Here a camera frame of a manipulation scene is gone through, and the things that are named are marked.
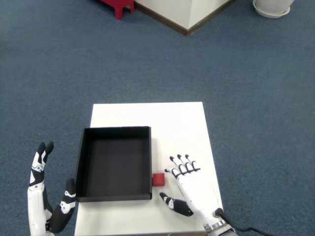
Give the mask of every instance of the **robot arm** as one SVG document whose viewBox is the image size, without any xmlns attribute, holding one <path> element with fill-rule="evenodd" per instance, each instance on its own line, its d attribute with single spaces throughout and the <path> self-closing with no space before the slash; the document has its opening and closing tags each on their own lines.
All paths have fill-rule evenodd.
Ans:
<svg viewBox="0 0 315 236">
<path fill-rule="evenodd" d="M 177 157 L 170 157 L 177 168 L 169 168 L 165 171 L 171 173 L 177 180 L 177 185 L 186 202 L 173 199 L 165 193 L 160 193 L 168 207 L 185 216 L 197 214 L 202 221 L 207 236 L 237 236 L 228 223 L 215 215 L 216 209 L 219 208 L 218 198 L 203 177 L 196 161 L 188 155 L 185 157 L 177 155 Z"/>
<path fill-rule="evenodd" d="M 75 208 L 74 179 L 68 179 L 63 199 L 55 211 L 48 202 L 44 184 L 44 168 L 48 155 L 54 148 L 41 143 L 35 154 L 28 188 L 28 212 L 31 236 L 51 236 L 61 232 L 70 220 Z"/>
</svg>

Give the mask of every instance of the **black cable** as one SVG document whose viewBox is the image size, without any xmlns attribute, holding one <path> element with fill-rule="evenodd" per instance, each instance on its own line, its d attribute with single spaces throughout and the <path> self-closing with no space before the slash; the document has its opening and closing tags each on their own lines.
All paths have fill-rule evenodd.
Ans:
<svg viewBox="0 0 315 236">
<path fill-rule="evenodd" d="M 238 231 L 246 232 L 246 231 L 252 230 L 252 231 L 255 231 L 255 232 L 257 232 L 257 233 L 259 233 L 261 235 L 273 236 L 271 234 L 268 234 L 268 233 L 266 233 L 266 232 L 264 232 L 262 230 L 258 230 L 258 229 L 253 228 L 253 227 L 244 228 L 244 229 L 236 227 L 234 224 L 232 224 L 230 219 L 227 217 L 227 215 L 223 212 L 223 210 L 221 208 L 216 209 L 215 214 L 216 214 L 216 216 L 220 216 L 224 221 L 226 221 L 226 223 L 230 224 L 230 226 L 232 226 L 233 228 L 235 228 Z"/>
</svg>

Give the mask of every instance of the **baseboard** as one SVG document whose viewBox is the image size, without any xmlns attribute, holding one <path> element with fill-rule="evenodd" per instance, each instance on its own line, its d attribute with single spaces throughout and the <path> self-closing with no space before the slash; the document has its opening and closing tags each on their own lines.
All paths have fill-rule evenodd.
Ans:
<svg viewBox="0 0 315 236">
<path fill-rule="evenodd" d="M 162 24 L 172 28 L 173 30 L 176 30 L 177 32 L 181 33 L 185 36 L 190 36 L 193 33 L 195 33 L 199 28 L 201 28 L 204 24 L 211 21 L 215 16 L 217 16 L 220 12 L 222 12 L 224 9 L 229 7 L 232 3 L 234 3 L 236 0 L 229 0 L 219 8 L 217 8 L 215 11 L 211 12 L 209 15 L 207 15 L 205 18 L 203 18 L 201 21 L 197 22 L 195 25 L 190 27 L 189 29 L 182 27 L 181 25 L 171 21 L 170 19 L 167 19 L 166 17 L 156 13 L 155 11 L 152 11 L 151 9 L 147 8 L 146 6 L 134 2 L 135 8 L 137 8 L 139 11 L 143 12 L 144 14 L 152 17 L 153 19 L 161 22 Z"/>
</svg>

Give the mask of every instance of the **black box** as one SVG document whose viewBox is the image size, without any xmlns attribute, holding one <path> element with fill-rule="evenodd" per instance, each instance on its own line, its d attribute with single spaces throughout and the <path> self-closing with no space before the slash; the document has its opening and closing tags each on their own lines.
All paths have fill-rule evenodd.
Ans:
<svg viewBox="0 0 315 236">
<path fill-rule="evenodd" d="M 76 171 L 77 201 L 151 198 L 151 128 L 84 129 Z"/>
</svg>

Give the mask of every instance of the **white robotic hand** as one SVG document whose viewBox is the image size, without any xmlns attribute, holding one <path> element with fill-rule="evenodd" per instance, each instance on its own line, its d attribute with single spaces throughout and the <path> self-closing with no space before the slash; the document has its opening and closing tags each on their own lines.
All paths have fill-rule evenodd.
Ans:
<svg viewBox="0 0 315 236">
<path fill-rule="evenodd" d="M 48 155 L 54 148 L 53 142 L 47 146 L 41 143 L 35 154 L 28 188 L 28 212 L 31 236 L 51 236 L 61 232 L 70 220 L 75 208 L 75 184 L 70 178 L 66 183 L 63 199 L 53 211 L 47 199 L 44 185 L 44 167 Z"/>
<path fill-rule="evenodd" d="M 173 199 L 168 197 L 165 193 L 160 193 L 165 203 L 170 209 L 186 215 L 191 216 L 194 213 L 199 215 L 202 224 L 208 233 L 216 231 L 224 234 L 224 232 L 233 231 L 220 217 L 214 215 L 218 209 L 218 198 L 203 176 L 201 169 L 197 166 L 196 161 L 192 160 L 188 155 L 182 157 L 177 155 L 177 158 L 170 156 L 172 162 L 177 168 L 165 169 L 166 172 L 171 173 L 177 180 L 177 185 L 184 196 L 185 201 Z"/>
</svg>

